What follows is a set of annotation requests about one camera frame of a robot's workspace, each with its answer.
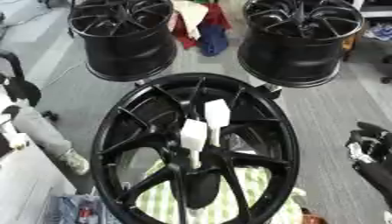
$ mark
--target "leg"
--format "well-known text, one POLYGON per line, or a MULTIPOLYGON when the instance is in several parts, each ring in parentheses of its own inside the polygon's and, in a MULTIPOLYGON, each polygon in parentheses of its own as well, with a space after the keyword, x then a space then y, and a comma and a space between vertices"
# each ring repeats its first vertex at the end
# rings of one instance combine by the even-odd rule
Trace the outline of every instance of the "leg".
POLYGON ((76 174, 84 175, 89 170, 88 161, 72 149, 71 142, 66 140, 35 108, 21 105, 13 124, 26 133, 44 150, 65 162, 76 174))
POLYGON ((13 124, 55 158, 72 149, 71 142, 67 141, 35 108, 22 107, 13 124))

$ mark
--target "chair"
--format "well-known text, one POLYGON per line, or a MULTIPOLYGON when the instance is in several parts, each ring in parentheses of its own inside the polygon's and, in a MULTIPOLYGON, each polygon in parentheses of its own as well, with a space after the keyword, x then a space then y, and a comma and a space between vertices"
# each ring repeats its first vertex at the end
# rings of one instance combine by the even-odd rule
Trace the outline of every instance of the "chair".
MULTIPOLYGON (((32 107, 37 106, 39 100, 41 99, 41 91, 34 84, 25 80, 25 75, 22 67, 20 66, 20 60, 18 56, 12 52, 0 50, 0 58, 5 59, 10 63, 12 72, 14 73, 14 79, 16 80, 20 89, 26 95, 30 105, 32 107)), ((50 110, 43 112, 42 116, 50 119, 53 122, 57 122, 59 120, 59 116, 50 110)))

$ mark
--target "rim lip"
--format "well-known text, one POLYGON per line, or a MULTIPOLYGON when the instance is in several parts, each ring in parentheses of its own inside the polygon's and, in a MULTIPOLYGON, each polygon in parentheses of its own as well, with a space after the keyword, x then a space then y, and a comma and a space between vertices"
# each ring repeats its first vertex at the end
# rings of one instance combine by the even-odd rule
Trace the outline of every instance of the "rim lip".
POLYGON ((95 69, 93 69, 91 67, 91 65, 88 63, 88 61, 86 62, 86 68, 87 70, 93 74, 94 76, 103 79, 105 81, 120 81, 120 82, 126 82, 126 81, 139 81, 141 79, 145 79, 145 78, 150 78, 154 75, 158 75, 160 73, 162 73, 167 67, 169 67, 173 61, 176 59, 176 55, 177 55, 177 46, 174 43, 174 40, 171 41, 173 46, 173 50, 172 53, 170 55, 170 57, 168 58, 167 61, 165 61, 162 65, 157 66, 156 68, 147 71, 147 72, 143 72, 143 73, 134 73, 134 74, 128 74, 128 75, 110 75, 110 74, 105 74, 105 73, 100 73, 98 71, 96 71, 95 69))
POLYGON ((71 12, 69 13, 67 22, 69 27, 71 27, 71 29, 78 33, 79 35, 81 35, 83 38, 105 38, 105 39, 112 39, 112 38, 127 38, 127 37, 132 37, 135 36, 137 37, 138 35, 143 36, 143 35, 148 35, 150 33, 156 32, 157 30, 159 30, 161 27, 166 26, 166 24, 169 22, 170 18, 172 17, 173 14, 173 4, 172 1, 168 1, 168 0, 161 0, 163 2, 165 2, 168 6, 169 6, 169 14, 167 15, 167 17, 165 19, 163 19, 159 24, 157 24, 155 27, 153 28, 149 28, 145 31, 137 31, 137 32, 131 32, 131 33, 127 33, 127 34, 123 34, 123 35, 116 35, 116 36, 108 36, 108 35, 94 35, 94 34, 88 34, 85 32, 80 31, 79 29, 76 29, 76 27, 74 26, 74 24, 72 23, 72 19, 73 19, 73 15, 75 13, 75 11, 77 11, 77 6, 75 5, 74 8, 71 9, 71 12))
MULTIPOLYGON (((116 108, 121 105, 129 105, 132 103, 135 99, 137 99, 140 95, 143 95, 150 91, 149 87, 154 84, 159 84, 159 85, 166 85, 170 84, 171 81, 180 81, 181 79, 194 79, 195 75, 200 76, 206 76, 207 78, 215 78, 215 79, 226 79, 227 81, 235 81, 237 84, 245 87, 247 89, 247 93, 251 94, 254 99, 258 100, 261 105, 266 107, 269 112, 271 112, 274 116, 277 116, 279 119, 281 119, 281 128, 280 130, 283 132, 284 139, 286 140, 285 142, 285 148, 288 150, 291 160, 288 162, 290 163, 290 169, 287 172, 287 177, 284 179, 284 182, 282 184, 282 188, 284 191, 280 191, 277 193, 277 196, 275 200, 272 201, 270 206, 267 206, 267 209, 264 210, 264 213, 262 213, 260 216, 254 217, 252 222, 254 224, 260 224, 262 222, 267 221, 270 219, 283 205, 283 203, 287 200, 287 198, 291 194, 292 188, 294 188, 294 185, 297 181, 298 177, 298 171, 299 171, 299 163, 300 163, 300 158, 299 158, 299 146, 298 146, 298 140, 296 137, 296 134, 294 132, 294 129, 291 126, 291 123, 287 116, 284 114, 284 112, 277 106, 277 104, 272 101, 271 99, 268 99, 267 97, 263 96, 261 93, 257 92, 257 90, 253 87, 251 87, 249 84, 237 80, 231 77, 223 76, 223 75, 218 75, 218 74, 213 74, 213 73, 177 73, 174 75, 162 77, 156 80, 153 80, 149 83, 146 83, 142 85, 141 87, 134 89, 133 91, 130 91, 127 93, 105 116, 105 118, 102 120, 101 125, 95 135, 94 141, 93 141, 93 149, 91 153, 91 173, 94 179, 95 186, 101 195, 102 201, 104 204, 108 207, 110 212, 121 222, 123 223, 143 223, 139 216, 133 215, 133 213, 128 213, 124 212, 122 207, 118 205, 113 197, 111 196, 110 190, 106 187, 106 183, 103 177, 103 167, 101 160, 99 158, 98 151, 102 149, 102 146, 105 142, 104 137, 108 134, 109 128, 111 127, 114 119, 116 118, 116 108)), ((233 220, 229 220, 225 223, 235 223, 236 221, 235 217, 233 220)), ((159 220, 154 219, 155 223, 163 223, 159 220)))
POLYGON ((339 39, 345 39, 351 35, 354 35, 355 33, 357 33, 358 31, 360 31, 363 27, 363 25, 365 24, 365 18, 361 15, 361 13, 355 9, 351 4, 346 3, 344 1, 338 0, 340 2, 342 2, 343 4, 346 5, 347 8, 351 9, 353 14, 355 15, 355 17, 359 20, 358 21, 358 25, 355 27, 355 29, 353 29, 352 31, 346 33, 345 35, 341 35, 340 37, 335 37, 335 38, 300 38, 300 37, 287 37, 284 35, 279 35, 276 33, 272 33, 272 32, 267 32, 264 29, 260 29, 260 27, 258 27, 258 25, 256 23, 254 23, 253 21, 251 21, 248 17, 248 13, 247 13, 247 8, 252 4, 254 0, 248 0, 242 7, 242 13, 245 17, 245 20, 247 21, 247 25, 248 27, 255 32, 260 32, 263 35, 270 35, 271 37, 279 37, 279 38, 283 38, 283 39, 287 39, 289 41, 314 41, 314 42, 325 42, 325 41, 334 41, 334 40, 339 40, 339 39))
POLYGON ((314 88, 318 87, 321 85, 324 85, 336 78, 339 74, 340 70, 340 60, 336 64, 336 67, 333 69, 333 72, 325 77, 322 77, 321 79, 316 79, 316 80, 310 80, 310 81, 289 81, 289 80, 279 80, 279 79, 274 79, 269 77, 268 75, 265 75, 263 73, 257 72, 255 69, 253 69, 251 66, 249 66, 245 60, 242 57, 242 48, 243 46, 240 46, 240 49, 237 53, 237 58, 238 61, 240 62, 240 65, 245 69, 245 71, 248 72, 248 74, 254 76, 255 78, 266 81, 270 84, 278 85, 281 87, 286 87, 286 88, 314 88))

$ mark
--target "cable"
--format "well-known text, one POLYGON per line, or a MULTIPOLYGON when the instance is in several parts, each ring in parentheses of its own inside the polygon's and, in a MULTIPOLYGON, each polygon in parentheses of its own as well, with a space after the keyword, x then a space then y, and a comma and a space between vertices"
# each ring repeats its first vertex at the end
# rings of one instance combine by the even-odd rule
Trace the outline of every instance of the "cable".
POLYGON ((14 0, 14 1, 9 1, 9 2, 5 2, 5 1, 0 1, 0 4, 15 4, 17 2, 20 2, 22 0, 14 0))
POLYGON ((54 10, 47 10, 47 11, 45 11, 43 13, 35 15, 35 16, 33 16, 33 17, 29 18, 29 19, 26 19, 24 21, 19 21, 19 22, 15 23, 15 24, 0 24, 0 41, 5 37, 5 35, 7 34, 8 29, 10 29, 12 27, 15 27, 15 26, 18 26, 18 25, 25 25, 25 24, 31 22, 34 19, 43 17, 46 14, 49 14, 52 11, 54 11, 54 10))
POLYGON ((53 81, 49 82, 49 84, 45 85, 44 87, 42 87, 42 89, 44 88, 48 88, 51 85, 53 85, 54 83, 56 83, 57 81, 59 81, 61 78, 63 78, 67 73, 69 73, 71 70, 75 69, 76 67, 79 67, 81 65, 83 65, 84 62, 81 62, 75 66, 70 66, 69 68, 66 69, 66 71, 64 71, 61 75, 59 75, 59 77, 57 77, 56 79, 54 79, 53 81))
POLYGON ((43 12, 43 13, 40 13, 40 14, 38 14, 38 15, 35 15, 35 16, 33 16, 33 17, 29 18, 29 19, 26 19, 26 20, 24 20, 24 21, 19 21, 19 22, 15 23, 15 24, 6 24, 6 25, 5 25, 5 28, 7 29, 7 28, 14 27, 14 26, 18 26, 18 25, 25 25, 25 24, 31 22, 31 21, 34 20, 34 19, 40 18, 40 17, 42 17, 42 16, 44 16, 44 15, 46 15, 46 14, 49 14, 49 13, 52 12, 52 11, 53 11, 53 10, 45 11, 45 12, 43 12))

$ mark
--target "black object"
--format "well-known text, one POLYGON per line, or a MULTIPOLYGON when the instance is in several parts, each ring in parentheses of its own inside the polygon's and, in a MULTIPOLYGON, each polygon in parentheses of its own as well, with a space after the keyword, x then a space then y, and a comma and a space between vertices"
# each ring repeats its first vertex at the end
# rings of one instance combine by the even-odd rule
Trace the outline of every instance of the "black object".
MULTIPOLYGON (((382 59, 382 63, 390 64, 392 62, 392 55, 387 55, 382 59)), ((389 84, 392 81, 392 77, 386 76, 381 78, 382 84, 389 84)))
POLYGON ((84 38, 87 68, 108 81, 135 81, 157 74, 177 48, 167 28, 169 0, 89 0, 73 3, 68 22, 84 38))
POLYGON ((378 190, 392 207, 392 133, 367 122, 358 122, 358 127, 360 129, 351 131, 347 145, 360 145, 362 153, 371 157, 372 161, 357 157, 354 159, 353 168, 378 190))
POLYGON ((361 14, 340 0, 249 0, 248 35, 238 58, 256 78, 289 88, 327 83, 339 71, 342 41, 360 30, 361 14))
POLYGON ((392 207, 392 164, 389 167, 379 163, 366 164, 362 161, 353 164, 353 168, 384 197, 392 207))
MULTIPOLYGON (((0 50, 0 58, 7 60, 12 68, 14 77, 10 79, 10 85, 4 86, 7 90, 9 97, 12 100, 28 99, 32 107, 37 106, 41 99, 41 91, 34 84, 25 80, 25 75, 20 65, 18 56, 12 52, 0 50)), ((46 111, 43 113, 44 117, 49 118, 53 122, 59 120, 59 116, 52 111, 46 111)))
POLYGON ((238 216, 228 223, 264 223, 289 197, 298 166, 298 141, 284 112, 249 84, 210 73, 171 75, 126 94, 102 121, 91 155, 95 185, 122 223, 161 223, 138 209, 136 200, 167 180, 178 202, 180 223, 185 224, 186 206, 203 207, 214 199, 219 190, 217 177, 229 183, 239 207, 238 216), (186 118, 204 120, 204 102, 216 99, 226 100, 232 110, 231 122, 221 131, 222 147, 207 145, 200 154, 202 166, 193 170, 189 151, 179 147, 179 131, 186 118), (233 133, 256 155, 231 151, 226 139, 233 133), (123 190, 117 166, 125 155, 142 147, 156 151, 165 167, 123 190), (235 167, 243 166, 265 167, 271 172, 267 189, 252 207, 234 172, 235 167))

